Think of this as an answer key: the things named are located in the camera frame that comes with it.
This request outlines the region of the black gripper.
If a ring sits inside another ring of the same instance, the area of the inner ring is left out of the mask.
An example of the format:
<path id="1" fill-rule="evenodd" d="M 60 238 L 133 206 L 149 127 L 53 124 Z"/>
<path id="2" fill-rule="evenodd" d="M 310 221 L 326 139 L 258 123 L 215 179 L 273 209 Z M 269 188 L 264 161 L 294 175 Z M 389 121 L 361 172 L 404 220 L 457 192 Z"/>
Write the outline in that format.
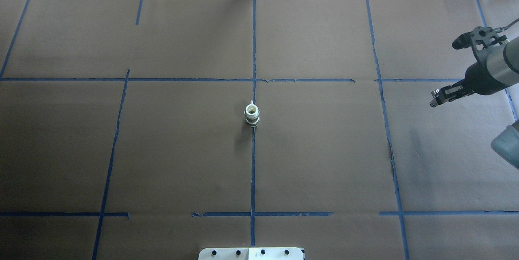
<path id="1" fill-rule="evenodd" d="M 473 94 L 488 96 L 510 87 L 497 81 L 488 71 L 487 67 L 476 62 L 468 67 L 465 78 L 451 86 L 435 89 L 431 92 L 432 99 L 436 99 L 439 105 L 461 99 Z"/>

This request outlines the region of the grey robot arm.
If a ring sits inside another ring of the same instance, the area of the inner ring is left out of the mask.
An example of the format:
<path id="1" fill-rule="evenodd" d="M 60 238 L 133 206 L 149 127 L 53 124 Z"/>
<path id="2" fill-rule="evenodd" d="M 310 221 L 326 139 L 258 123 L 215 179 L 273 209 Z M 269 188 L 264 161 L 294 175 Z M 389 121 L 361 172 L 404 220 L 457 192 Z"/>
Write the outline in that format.
<path id="1" fill-rule="evenodd" d="M 487 48 L 478 46 L 482 42 L 471 45 L 476 62 L 467 68 L 463 79 L 431 92 L 432 108 L 473 94 L 490 96 L 518 84 L 518 38 Z M 492 140 L 491 148 L 514 168 L 519 167 L 517 120 Z"/>

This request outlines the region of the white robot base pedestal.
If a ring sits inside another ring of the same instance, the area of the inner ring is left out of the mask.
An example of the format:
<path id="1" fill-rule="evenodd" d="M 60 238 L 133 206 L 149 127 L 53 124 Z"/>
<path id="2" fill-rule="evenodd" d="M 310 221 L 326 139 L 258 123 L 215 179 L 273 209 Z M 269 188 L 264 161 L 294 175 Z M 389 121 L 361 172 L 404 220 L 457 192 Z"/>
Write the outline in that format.
<path id="1" fill-rule="evenodd" d="M 225 247 L 204 248 L 199 260 L 304 260 L 300 247 Z"/>

